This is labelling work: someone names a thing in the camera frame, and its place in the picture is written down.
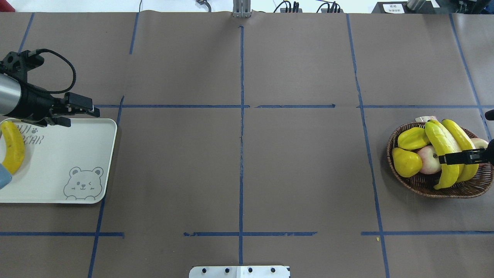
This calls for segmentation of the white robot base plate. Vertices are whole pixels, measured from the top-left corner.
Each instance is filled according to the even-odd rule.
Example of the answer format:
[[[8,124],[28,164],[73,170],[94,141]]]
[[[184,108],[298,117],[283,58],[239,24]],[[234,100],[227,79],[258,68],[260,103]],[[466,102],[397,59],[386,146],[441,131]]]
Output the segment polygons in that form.
[[[288,266],[197,266],[189,278],[291,278]]]

